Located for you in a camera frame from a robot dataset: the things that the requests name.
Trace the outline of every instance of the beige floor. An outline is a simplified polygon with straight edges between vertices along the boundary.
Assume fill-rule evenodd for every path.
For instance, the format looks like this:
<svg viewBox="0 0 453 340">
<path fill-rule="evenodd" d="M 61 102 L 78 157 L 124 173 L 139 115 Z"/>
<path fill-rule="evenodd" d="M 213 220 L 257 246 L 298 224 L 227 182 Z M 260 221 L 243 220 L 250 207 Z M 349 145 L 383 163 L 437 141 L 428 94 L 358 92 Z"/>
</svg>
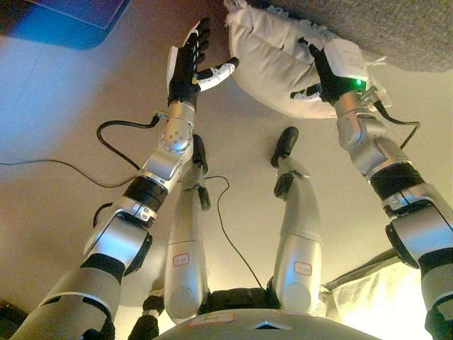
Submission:
<svg viewBox="0 0 453 340">
<path fill-rule="evenodd" d="M 206 65 L 224 61 L 227 30 L 221 1 L 132 1 L 98 47 L 65 47 L 0 37 L 0 161 L 53 157 L 93 176 L 120 181 L 134 171 L 103 148 L 96 128 L 105 120 L 147 123 L 166 107 L 166 61 L 203 16 L 213 18 Z M 422 128 L 406 147 L 426 181 L 452 202 L 452 72 L 376 70 L 400 119 Z M 337 142 L 334 120 L 297 120 L 254 101 L 233 79 L 200 96 L 195 130 L 205 141 L 211 175 L 226 176 L 225 227 L 263 284 L 273 261 L 284 203 L 273 196 L 269 157 L 288 125 L 299 128 L 294 158 L 313 176 L 323 222 L 322 281 L 353 269 L 390 244 L 380 201 Z M 105 137 L 142 163 L 157 141 L 156 130 L 114 127 Z M 389 127 L 402 141 L 409 129 Z M 214 203 L 224 187 L 207 182 Z M 31 311 L 57 279 L 81 261 L 97 207 L 124 191 L 96 187 L 56 164 L 0 166 L 0 298 Z M 125 339 L 151 285 L 161 284 L 165 244 L 178 189 L 159 211 L 154 244 L 144 268 L 124 279 L 117 324 Z M 211 290 L 252 287 L 253 277 L 227 244 L 217 212 L 204 212 L 207 273 Z"/>
</svg>

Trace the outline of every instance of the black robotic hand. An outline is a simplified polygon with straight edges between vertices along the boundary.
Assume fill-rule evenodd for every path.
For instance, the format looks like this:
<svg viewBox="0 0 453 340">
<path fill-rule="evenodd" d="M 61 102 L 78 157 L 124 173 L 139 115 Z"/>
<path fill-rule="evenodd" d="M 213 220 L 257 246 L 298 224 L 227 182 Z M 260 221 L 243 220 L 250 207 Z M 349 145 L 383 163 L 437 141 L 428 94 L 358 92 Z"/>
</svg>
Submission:
<svg viewBox="0 0 453 340">
<path fill-rule="evenodd" d="M 320 84 L 292 92 L 291 99 L 307 101 L 321 97 L 322 101 L 335 105 L 338 98 L 349 91 L 363 92 L 367 74 L 359 47 L 347 40 L 334 39 L 321 50 L 309 44 L 314 57 Z"/>
<path fill-rule="evenodd" d="M 203 18 L 188 33 L 182 47 L 172 47 L 168 58 L 167 89 L 168 104 L 185 101 L 197 105 L 201 91 L 210 89 L 224 81 L 238 67 L 237 58 L 224 64 L 197 72 L 199 63 L 205 60 L 205 51 L 210 36 L 210 19 Z"/>
</svg>

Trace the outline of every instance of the wire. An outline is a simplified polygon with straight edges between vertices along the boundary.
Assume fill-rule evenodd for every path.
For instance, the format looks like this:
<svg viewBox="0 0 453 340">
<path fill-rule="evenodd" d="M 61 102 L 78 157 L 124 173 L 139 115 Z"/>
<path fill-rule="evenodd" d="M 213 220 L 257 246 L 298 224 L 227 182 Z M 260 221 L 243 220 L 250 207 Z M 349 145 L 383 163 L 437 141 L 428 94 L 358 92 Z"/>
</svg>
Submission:
<svg viewBox="0 0 453 340">
<path fill-rule="evenodd" d="M 111 207 L 113 204 L 113 202 L 109 202 L 109 203 L 104 203 L 102 204 L 102 206 L 100 206 L 97 211 L 94 213 L 94 217 L 93 217 L 93 228 L 96 227 L 96 225 L 98 224 L 98 218 L 99 218 L 99 214 L 101 213 L 101 211 L 107 207 Z"/>
<path fill-rule="evenodd" d="M 16 163 L 0 163 L 0 165 L 12 166 L 12 165 L 32 164 L 32 163 L 45 163 L 45 162 L 47 162 L 47 163 L 59 163 L 59 164 L 63 164 L 63 165 L 69 166 L 70 168 L 73 168 L 75 171 L 80 173 L 83 177 L 85 177 L 89 181 L 95 183 L 98 186 L 102 186 L 103 188 L 118 188 L 120 186 L 124 186 L 127 182 L 130 182 L 132 179 L 135 178 L 135 176 L 132 176 L 132 177 L 129 177 L 128 179 L 125 179 L 124 181 L 122 181 L 120 183 L 117 183 L 117 184 L 105 184 L 105 183 L 101 183 L 101 182 L 95 180 L 93 177 L 88 175 L 85 171 L 80 170 L 77 166 L 72 165 L 70 163 L 66 163 L 65 161 L 59 161 L 57 159 L 36 159 L 36 160 L 32 160 L 32 161 L 18 161 Z"/>
<path fill-rule="evenodd" d="M 153 120 L 149 124 L 139 124 L 139 123 L 134 123 L 134 122 L 127 122 L 126 120 L 109 120 L 109 121 L 99 125 L 98 130 L 96 131 L 96 135 L 98 136 L 99 142 L 101 142 L 110 151 L 116 153 L 118 156 L 123 158 L 126 162 L 131 164 L 136 170 L 140 170 L 140 166 L 138 166 L 137 163 L 132 161 L 128 156 L 126 156 L 121 151 L 114 148 L 112 145 L 110 145 L 109 143 L 107 143 L 104 140 L 104 138 L 102 137 L 102 130 L 104 130 L 106 127 L 111 126 L 111 125 L 125 125 L 125 126 L 132 126 L 133 128 L 150 129 L 150 128 L 154 127 L 158 122 L 159 122 L 158 115 L 155 115 L 153 117 Z"/>
<path fill-rule="evenodd" d="M 226 239 L 228 240 L 228 242 L 230 243 L 230 245 L 233 247 L 233 249 L 236 251 L 236 253 L 239 255 L 239 257 L 241 257 L 242 261 L 246 264 L 247 268 L 249 269 L 249 271 L 252 273 L 253 277 L 255 278 L 256 282 L 258 283 L 258 285 L 260 286 L 261 289 L 263 289 L 260 281 L 258 280 L 258 278 L 256 277 L 256 274 L 255 272 L 253 271 L 253 269 L 250 267 L 250 265 L 248 264 L 247 260 L 245 260 L 245 258 L 242 256 L 241 252 L 234 246 L 233 242 L 230 240 L 230 238 L 228 237 L 228 234 L 227 232 L 225 231 L 225 228 L 224 228 L 224 223 L 223 223 L 223 220 L 222 220 L 222 214 L 220 213 L 220 198 L 222 198 L 222 196 L 224 195 L 224 193 L 226 193 L 226 191 L 230 188 L 230 185 L 229 185 L 229 182 L 228 182 L 228 179 L 226 177 L 223 177 L 223 176 L 209 176 L 209 177 L 205 177 L 205 179 L 224 179 L 226 181 L 226 185 L 227 187 L 220 193 L 219 195 L 219 198 L 217 199 L 217 213 L 219 214 L 219 220 L 220 220 L 220 226 L 222 227 L 222 231 L 226 237 Z"/>
<path fill-rule="evenodd" d="M 412 132 L 407 136 L 407 138 L 404 140 L 403 144 L 401 144 L 400 149 L 403 149 L 408 143 L 409 140 L 411 140 L 412 136 L 414 136 L 415 132 L 417 129 L 420 127 L 420 122 L 414 121 L 414 122 L 403 122 L 401 120 L 397 120 L 393 117 L 391 117 L 388 113 L 387 110 L 384 107 L 384 104 L 382 104 L 381 101 L 377 101 L 374 103 L 374 107 L 381 113 L 382 117 L 387 119 L 389 122 L 397 125 L 414 125 L 415 127 L 413 128 Z"/>
</svg>

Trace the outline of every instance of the white pillow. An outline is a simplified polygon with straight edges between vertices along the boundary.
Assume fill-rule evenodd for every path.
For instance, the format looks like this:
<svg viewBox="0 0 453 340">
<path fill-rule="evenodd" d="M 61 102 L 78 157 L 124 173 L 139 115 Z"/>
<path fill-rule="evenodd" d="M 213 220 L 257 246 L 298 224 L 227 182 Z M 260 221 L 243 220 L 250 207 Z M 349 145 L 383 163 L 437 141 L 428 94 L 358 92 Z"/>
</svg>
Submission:
<svg viewBox="0 0 453 340">
<path fill-rule="evenodd" d="M 233 73 L 238 85 L 257 101 L 285 115 L 335 118 L 335 109 L 321 99 L 294 101 L 289 95 L 319 83 L 308 46 L 298 43 L 298 39 L 304 37 L 323 48 L 336 35 L 308 20 L 288 18 L 273 7 L 264 11 L 245 0 L 224 0 L 224 5 L 230 12 L 226 17 L 230 53 L 240 61 Z"/>
</svg>

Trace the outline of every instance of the white cloth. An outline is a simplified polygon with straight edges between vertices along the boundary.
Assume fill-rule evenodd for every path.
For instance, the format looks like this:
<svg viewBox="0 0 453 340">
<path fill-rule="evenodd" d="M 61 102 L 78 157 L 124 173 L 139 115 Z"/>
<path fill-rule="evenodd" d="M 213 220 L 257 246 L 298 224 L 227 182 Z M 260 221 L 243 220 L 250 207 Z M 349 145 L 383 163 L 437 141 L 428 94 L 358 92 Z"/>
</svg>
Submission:
<svg viewBox="0 0 453 340">
<path fill-rule="evenodd" d="M 304 37 L 322 49 L 336 35 L 308 20 L 288 18 L 287 13 L 272 6 L 264 11 L 245 0 L 224 0 L 224 5 L 230 12 L 226 17 L 230 53 L 240 61 L 233 74 L 238 85 L 254 99 L 285 115 L 335 118 L 334 108 L 321 99 L 294 101 L 289 96 L 319 83 L 308 46 L 298 40 Z"/>
<path fill-rule="evenodd" d="M 343 324 L 383 340 L 432 340 L 425 330 L 420 270 L 388 262 L 333 289 Z"/>
</svg>

